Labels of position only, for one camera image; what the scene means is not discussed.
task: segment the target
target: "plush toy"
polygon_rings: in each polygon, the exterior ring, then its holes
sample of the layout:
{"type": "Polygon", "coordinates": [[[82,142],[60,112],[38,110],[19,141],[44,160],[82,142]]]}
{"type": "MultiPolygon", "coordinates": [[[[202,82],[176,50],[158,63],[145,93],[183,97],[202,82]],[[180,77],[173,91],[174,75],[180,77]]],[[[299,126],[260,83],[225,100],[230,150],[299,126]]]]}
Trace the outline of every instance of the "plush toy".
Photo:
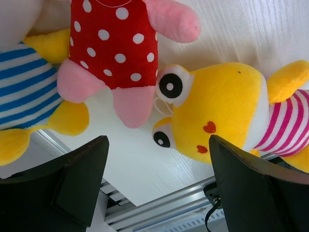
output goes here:
{"type": "Polygon", "coordinates": [[[124,125],[148,119],[158,72],[158,35],[195,41],[196,13],[174,0],[72,0],[70,57],[60,67],[60,95],[83,102],[106,87],[124,125]]]}
{"type": "Polygon", "coordinates": [[[211,163],[208,140],[217,134],[247,152],[280,156],[309,172],[309,63],[296,61],[267,81],[256,69],[223,63],[188,72],[179,65],[158,75],[159,97],[173,116],[159,121],[161,147],[211,163]]]}
{"type": "Polygon", "coordinates": [[[43,3],[43,0],[0,2],[0,166],[25,152],[35,130],[54,129],[77,135],[89,123],[84,103],[64,101],[58,94],[57,70],[51,65],[68,56],[70,31],[23,41],[43,3]]]}

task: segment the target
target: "red polka dot dress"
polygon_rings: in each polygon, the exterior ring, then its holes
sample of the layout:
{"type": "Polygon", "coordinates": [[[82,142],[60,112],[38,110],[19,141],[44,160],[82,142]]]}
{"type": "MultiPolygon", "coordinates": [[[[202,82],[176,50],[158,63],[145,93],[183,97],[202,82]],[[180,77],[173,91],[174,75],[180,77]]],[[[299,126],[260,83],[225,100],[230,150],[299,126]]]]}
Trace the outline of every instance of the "red polka dot dress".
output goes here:
{"type": "Polygon", "coordinates": [[[157,33],[142,0],[72,0],[71,25],[69,59],[110,89],[156,84],[157,33]]]}

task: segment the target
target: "heart-shaped cheek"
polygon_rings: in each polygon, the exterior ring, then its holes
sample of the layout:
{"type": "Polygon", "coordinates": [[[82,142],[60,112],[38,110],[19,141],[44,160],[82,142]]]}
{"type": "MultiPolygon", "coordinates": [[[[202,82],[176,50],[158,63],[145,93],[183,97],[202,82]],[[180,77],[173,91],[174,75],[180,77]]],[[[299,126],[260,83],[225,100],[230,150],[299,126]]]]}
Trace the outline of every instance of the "heart-shaped cheek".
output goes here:
{"type": "Polygon", "coordinates": [[[216,124],[214,122],[208,122],[207,126],[203,127],[204,131],[209,134],[213,134],[216,132],[216,124]]]}
{"type": "Polygon", "coordinates": [[[204,146],[201,146],[201,145],[197,145],[197,152],[198,153],[201,153],[201,154],[205,154],[208,152],[208,149],[204,146]]]}

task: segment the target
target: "toy eye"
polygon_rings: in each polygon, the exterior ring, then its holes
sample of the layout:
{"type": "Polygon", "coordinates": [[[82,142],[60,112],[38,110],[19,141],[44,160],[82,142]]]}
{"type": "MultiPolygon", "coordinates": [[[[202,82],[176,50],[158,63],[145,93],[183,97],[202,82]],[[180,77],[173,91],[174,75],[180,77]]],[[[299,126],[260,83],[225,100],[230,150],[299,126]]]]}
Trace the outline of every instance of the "toy eye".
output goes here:
{"type": "Polygon", "coordinates": [[[160,147],[175,148],[174,137],[170,123],[161,124],[153,129],[153,139],[160,147]]]}
{"type": "Polygon", "coordinates": [[[157,94],[170,104],[180,106],[189,95],[193,77],[180,65],[162,69],[158,75],[157,94]]]}

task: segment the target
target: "pink arm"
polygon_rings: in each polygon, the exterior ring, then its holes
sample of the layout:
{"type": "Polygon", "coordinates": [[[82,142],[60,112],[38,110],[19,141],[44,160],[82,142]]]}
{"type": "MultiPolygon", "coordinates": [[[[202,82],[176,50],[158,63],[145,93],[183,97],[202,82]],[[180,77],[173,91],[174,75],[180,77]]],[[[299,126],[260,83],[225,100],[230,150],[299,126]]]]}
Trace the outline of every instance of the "pink arm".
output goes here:
{"type": "Polygon", "coordinates": [[[201,22],[190,7],[174,0],[143,0],[151,26],[158,33],[179,43],[198,39],[201,22]]]}

